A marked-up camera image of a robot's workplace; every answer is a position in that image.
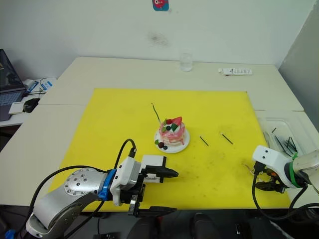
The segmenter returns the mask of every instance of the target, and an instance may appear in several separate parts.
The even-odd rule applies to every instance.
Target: robotic arm
[[[162,216],[175,208],[150,207],[139,209],[143,201],[144,178],[148,173],[160,177],[177,177],[174,170],[160,166],[146,166],[130,153],[117,169],[98,172],[82,168],[72,173],[56,190],[48,193],[34,206],[26,223],[26,230],[36,238],[56,239],[63,236],[82,210],[94,201],[113,201],[115,206],[130,204],[128,214],[136,217]]]
[[[263,171],[271,176],[270,182],[256,183],[257,188],[283,193],[285,188],[300,188],[307,183],[319,194],[319,150],[293,160],[273,149],[258,146],[253,160],[263,165]]]

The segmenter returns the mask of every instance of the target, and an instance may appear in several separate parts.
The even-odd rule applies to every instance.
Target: sticker
[[[155,11],[168,11],[168,0],[152,0]]]

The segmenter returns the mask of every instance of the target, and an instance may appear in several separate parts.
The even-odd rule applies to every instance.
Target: glass
[[[191,53],[181,53],[180,55],[180,69],[182,71],[191,71],[193,68],[193,59]]]

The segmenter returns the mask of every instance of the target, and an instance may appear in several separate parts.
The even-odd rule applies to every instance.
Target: laptop
[[[13,102],[22,99],[25,87],[3,49],[0,49],[0,121],[8,120]]]

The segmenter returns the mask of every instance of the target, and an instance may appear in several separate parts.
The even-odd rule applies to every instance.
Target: yellow mat
[[[160,152],[154,144],[161,120],[183,117],[190,133],[188,147],[176,154]],[[232,142],[230,144],[223,132]],[[202,136],[209,146],[203,143]],[[178,209],[255,208],[251,186],[252,154],[257,145],[266,145],[246,92],[95,89],[78,124],[60,167],[90,165],[112,169],[125,139],[137,146],[135,159],[144,154],[165,155],[166,166],[179,173],[163,184],[148,183],[140,208],[167,206]],[[123,151],[122,160],[131,146]],[[53,190],[72,171],[55,177]],[[286,208],[287,194],[256,190],[264,208]],[[87,206],[93,211],[98,202]],[[128,205],[106,202],[101,211],[127,211]]]

